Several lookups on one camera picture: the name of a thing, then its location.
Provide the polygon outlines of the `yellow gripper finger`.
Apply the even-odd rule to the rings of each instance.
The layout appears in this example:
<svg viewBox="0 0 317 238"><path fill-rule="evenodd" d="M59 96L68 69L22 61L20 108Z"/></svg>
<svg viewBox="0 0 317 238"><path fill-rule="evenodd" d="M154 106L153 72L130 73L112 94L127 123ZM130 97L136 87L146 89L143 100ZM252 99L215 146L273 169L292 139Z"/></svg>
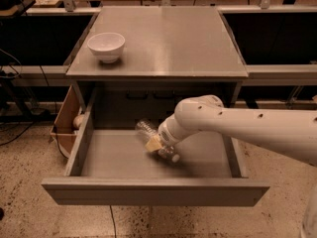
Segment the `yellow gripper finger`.
<svg viewBox="0 0 317 238"><path fill-rule="evenodd" d="M155 152L162 148L162 143L159 136L151 137L146 143L146 149L149 152Z"/></svg>

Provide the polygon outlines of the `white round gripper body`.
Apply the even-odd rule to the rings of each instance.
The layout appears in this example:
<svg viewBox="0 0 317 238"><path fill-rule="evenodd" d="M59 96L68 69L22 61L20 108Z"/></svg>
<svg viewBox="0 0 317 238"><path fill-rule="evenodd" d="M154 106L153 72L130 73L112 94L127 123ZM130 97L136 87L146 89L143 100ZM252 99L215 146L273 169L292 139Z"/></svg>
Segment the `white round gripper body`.
<svg viewBox="0 0 317 238"><path fill-rule="evenodd" d="M176 145L191 134L190 119L183 115L172 114L158 126L158 135L168 146Z"/></svg>

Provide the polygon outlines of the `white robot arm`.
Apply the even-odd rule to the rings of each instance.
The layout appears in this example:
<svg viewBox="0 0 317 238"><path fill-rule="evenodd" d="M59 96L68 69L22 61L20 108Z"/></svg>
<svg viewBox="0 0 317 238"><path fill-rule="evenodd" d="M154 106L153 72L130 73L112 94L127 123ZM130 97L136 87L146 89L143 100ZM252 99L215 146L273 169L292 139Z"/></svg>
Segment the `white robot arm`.
<svg viewBox="0 0 317 238"><path fill-rule="evenodd" d="M181 100L146 149L165 156L191 135L212 131L317 166L317 112L226 108L215 95Z"/></svg>

